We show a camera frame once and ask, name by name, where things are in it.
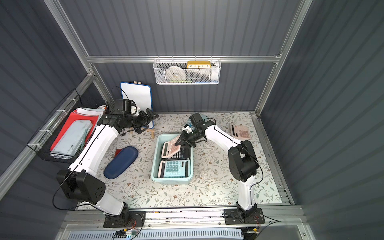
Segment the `black calculator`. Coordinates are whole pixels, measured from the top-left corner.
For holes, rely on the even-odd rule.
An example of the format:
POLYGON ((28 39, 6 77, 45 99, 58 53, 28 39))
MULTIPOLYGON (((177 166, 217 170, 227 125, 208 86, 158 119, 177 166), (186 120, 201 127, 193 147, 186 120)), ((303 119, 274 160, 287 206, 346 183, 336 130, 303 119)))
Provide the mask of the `black calculator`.
POLYGON ((191 156, 191 149, 190 148, 181 148, 179 152, 175 153, 170 158, 167 158, 167 160, 187 160, 191 156))

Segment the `pink calculator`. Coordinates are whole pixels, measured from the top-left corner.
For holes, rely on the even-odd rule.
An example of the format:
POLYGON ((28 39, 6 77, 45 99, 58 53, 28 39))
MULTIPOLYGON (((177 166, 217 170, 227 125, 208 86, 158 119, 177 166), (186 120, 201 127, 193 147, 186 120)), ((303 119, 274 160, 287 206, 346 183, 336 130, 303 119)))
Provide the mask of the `pink calculator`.
POLYGON ((166 161, 161 161, 158 171, 158 178, 164 178, 165 170, 166 170, 166 161))
POLYGON ((241 141, 251 139, 251 133, 247 126, 230 124, 230 133, 232 137, 241 141))
POLYGON ((181 150, 181 146, 176 145, 178 139, 179 137, 175 137, 174 139, 168 142, 165 142, 163 144, 163 149, 161 154, 162 159, 170 159, 181 150))

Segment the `mint green storage box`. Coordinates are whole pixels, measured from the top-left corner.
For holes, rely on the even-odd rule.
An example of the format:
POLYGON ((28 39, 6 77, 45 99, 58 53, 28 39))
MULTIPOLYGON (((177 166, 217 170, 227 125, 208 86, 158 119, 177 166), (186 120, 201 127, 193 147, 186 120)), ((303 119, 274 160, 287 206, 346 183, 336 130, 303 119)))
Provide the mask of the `mint green storage box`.
POLYGON ((151 172, 151 178, 154 182, 160 183, 163 185, 183 185, 183 184, 188 184, 191 182, 193 176, 194 176, 194 150, 191 149, 191 156, 189 158, 190 160, 190 176, 188 178, 158 178, 158 171, 159 171, 159 166, 161 161, 172 161, 172 160, 167 160, 167 159, 161 159, 161 154, 162 154, 162 149, 163 149, 163 144, 165 142, 168 142, 175 137, 179 137, 177 134, 163 134, 159 135, 157 142, 156 142, 156 148, 155 148, 155 155, 153 157, 153 165, 152 165, 152 172, 151 172))

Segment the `teal calculator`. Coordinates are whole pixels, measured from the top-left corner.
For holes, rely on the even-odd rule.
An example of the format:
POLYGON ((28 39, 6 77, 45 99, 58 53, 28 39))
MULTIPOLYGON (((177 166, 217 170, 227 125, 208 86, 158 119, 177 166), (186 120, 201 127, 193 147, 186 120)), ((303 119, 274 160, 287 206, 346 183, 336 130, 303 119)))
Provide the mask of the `teal calculator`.
POLYGON ((190 176, 190 160, 166 161, 164 178, 188 178, 190 176))

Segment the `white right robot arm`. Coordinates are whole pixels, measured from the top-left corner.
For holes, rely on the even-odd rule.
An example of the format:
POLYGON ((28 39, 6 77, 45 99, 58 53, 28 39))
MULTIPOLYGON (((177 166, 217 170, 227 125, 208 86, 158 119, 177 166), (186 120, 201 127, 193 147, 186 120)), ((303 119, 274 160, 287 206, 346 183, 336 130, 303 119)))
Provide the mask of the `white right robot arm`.
POLYGON ((233 138, 209 120, 196 123, 191 131, 184 129, 175 145, 194 148, 201 141, 212 141, 227 151, 230 172, 238 181, 238 218, 241 221, 249 219, 257 211, 253 187, 260 167, 252 143, 233 138))

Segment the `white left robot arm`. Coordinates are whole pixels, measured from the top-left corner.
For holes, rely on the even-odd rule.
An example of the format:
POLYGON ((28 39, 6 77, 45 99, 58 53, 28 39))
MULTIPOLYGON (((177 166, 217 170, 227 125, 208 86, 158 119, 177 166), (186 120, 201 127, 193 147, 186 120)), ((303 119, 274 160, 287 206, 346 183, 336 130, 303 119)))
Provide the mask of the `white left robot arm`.
POLYGON ((105 183, 97 178, 97 170, 109 146, 122 130, 129 128, 141 134, 158 117, 149 108, 133 115, 124 112, 104 114, 77 159, 67 170, 60 170, 57 174, 64 195, 104 212, 106 220, 112 221, 114 226, 127 225, 131 220, 128 205, 106 190, 105 183))

